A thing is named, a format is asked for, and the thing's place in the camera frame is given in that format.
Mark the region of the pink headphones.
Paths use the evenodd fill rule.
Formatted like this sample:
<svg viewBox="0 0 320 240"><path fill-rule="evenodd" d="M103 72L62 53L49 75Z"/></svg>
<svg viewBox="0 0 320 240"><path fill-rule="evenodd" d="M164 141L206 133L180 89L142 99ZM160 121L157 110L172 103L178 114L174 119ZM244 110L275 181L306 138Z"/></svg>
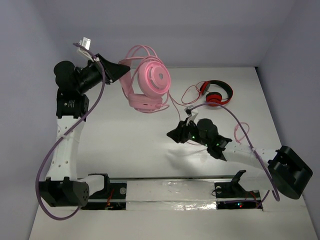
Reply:
<svg viewBox="0 0 320 240"><path fill-rule="evenodd" d="M153 48L140 44L133 46L119 63L131 67L137 60L139 64L134 72L127 72L119 79L129 106L145 114L166 110L172 83L167 67Z"/></svg>

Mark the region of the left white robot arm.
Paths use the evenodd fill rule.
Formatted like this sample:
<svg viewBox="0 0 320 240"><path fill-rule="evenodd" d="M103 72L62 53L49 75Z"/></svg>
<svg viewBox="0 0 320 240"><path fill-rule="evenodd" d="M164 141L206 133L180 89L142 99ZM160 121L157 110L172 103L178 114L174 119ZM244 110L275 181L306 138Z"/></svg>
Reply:
<svg viewBox="0 0 320 240"><path fill-rule="evenodd" d="M83 179L77 176L81 133L91 111L86 92L99 83L109 85L129 71L129 66L110 62L100 54L86 67L67 60L55 65L57 142L49 152L52 161L45 180L37 183L37 194L49 206L81 208L94 193L100 197L111 193L106 174L93 173Z"/></svg>

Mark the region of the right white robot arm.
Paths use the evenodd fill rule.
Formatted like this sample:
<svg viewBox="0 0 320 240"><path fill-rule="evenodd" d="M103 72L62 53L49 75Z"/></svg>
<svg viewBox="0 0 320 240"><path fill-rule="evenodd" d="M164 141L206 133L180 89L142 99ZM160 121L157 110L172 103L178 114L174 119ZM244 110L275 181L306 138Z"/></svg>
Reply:
<svg viewBox="0 0 320 240"><path fill-rule="evenodd" d="M219 134L217 126L208 118L197 123L188 118L181 120L166 135L178 144L196 142L214 159L257 169L253 177L244 177L244 169L234 175L227 189L238 197L249 191L266 190L273 191L276 198L282 194L297 200L313 176L311 168L292 148L264 149L237 143Z"/></svg>

